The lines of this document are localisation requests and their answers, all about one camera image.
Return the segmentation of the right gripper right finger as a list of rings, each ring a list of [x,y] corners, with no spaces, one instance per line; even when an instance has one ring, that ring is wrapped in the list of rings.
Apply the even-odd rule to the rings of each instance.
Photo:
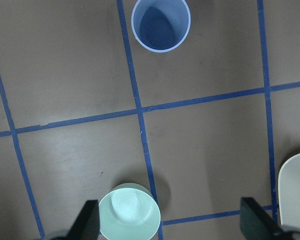
[[[240,230],[246,240],[279,240],[284,231],[253,197],[240,199]]]

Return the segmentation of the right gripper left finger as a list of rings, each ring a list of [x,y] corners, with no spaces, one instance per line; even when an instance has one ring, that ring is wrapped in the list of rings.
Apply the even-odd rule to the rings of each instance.
[[[100,233],[99,202],[87,200],[80,210],[66,240],[97,240]]]

